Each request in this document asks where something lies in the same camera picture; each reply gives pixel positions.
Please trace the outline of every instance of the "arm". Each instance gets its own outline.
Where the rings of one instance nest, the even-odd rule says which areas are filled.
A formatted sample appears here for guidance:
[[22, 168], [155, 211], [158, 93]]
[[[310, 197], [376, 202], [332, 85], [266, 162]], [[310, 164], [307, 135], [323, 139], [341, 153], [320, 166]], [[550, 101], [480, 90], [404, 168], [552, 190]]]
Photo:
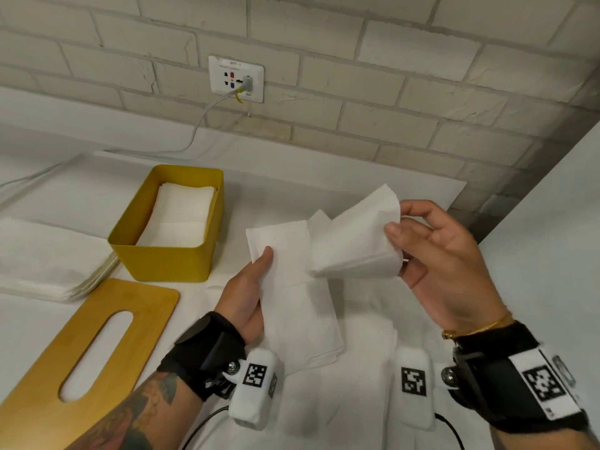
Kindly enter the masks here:
[[[402, 218], [385, 233], [408, 258], [400, 271], [427, 314], [444, 330], [467, 335], [496, 322], [507, 326], [512, 318], [502, 302], [476, 241], [469, 232], [433, 202], [405, 200], [403, 217], [423, 217], [429, 227]], [[539, 434], [507, 434], [491, 429], [497, 450], [600, 450], [590, 432], [570, 429]]]
[[[260, 279], [272, 262], [267, 248], [229, 280], [215, 307], [247, 344], [262, 333]], [[175, 374], [154, 372], [66, 450], [177, 450], [201, 409], [202, 400]]]

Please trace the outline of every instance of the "oval slot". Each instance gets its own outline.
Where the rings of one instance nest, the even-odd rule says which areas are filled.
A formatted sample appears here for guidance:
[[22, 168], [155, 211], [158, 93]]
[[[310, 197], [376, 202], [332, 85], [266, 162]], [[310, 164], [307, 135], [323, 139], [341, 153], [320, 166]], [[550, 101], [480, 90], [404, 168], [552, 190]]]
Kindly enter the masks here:
[[85, 351], [75, 369], [62, 384], [59, 397], [62, 401], [79, 400], [96, 382], [100, 371], [109, 361], [123, 335], [133, 321], [130, 311], [119, 311], [110, 316], [100, 333]]

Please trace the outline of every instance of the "metal bolt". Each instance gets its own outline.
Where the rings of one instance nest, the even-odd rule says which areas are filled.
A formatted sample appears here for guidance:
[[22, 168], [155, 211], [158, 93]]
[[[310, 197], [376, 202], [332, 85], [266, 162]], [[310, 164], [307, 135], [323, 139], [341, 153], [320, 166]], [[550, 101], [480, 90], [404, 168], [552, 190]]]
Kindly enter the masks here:
[[447, 367], [442, 370], [442, 380], [449, 387], [458, 387], [458, 378], [453, 367]]
[[229, 362], [227, 365], [227, 373], [229, 376], [233, 376], [239, 371], [239, 363], [238, 362]]

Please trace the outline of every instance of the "yellow box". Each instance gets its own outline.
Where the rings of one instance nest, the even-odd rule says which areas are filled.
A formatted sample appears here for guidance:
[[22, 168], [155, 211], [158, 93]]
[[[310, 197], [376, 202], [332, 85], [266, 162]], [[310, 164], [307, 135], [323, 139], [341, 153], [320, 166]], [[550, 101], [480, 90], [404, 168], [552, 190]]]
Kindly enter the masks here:
[[[206, 222], [204, 243], [199, 247], [136, 246], [154, 209], [158, 188], [163, 183], [215, 188]], [[161, 164], [150, 171], [110, 232], [108, 241], [119, 260], [138, 281], [201, 283], [206, 281], [211, 273], [213, 252], [224, 207], [222, 170]]]

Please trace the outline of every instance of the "wall socket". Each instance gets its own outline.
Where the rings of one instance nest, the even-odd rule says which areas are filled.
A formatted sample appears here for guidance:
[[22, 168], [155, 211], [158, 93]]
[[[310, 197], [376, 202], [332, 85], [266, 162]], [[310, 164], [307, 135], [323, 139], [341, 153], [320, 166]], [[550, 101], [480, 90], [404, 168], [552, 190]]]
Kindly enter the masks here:
[[252, 91], [240, 93], [239, 98], [255, 103], [263, 102], [265, 93], [265, 68], [263, 66], [210, 55], [208, 71], [211, 75], [211, 91], [213, 93], [224, 95], [239, 88], [242, 84], [242, 77], [248, 75], [252, 78]]

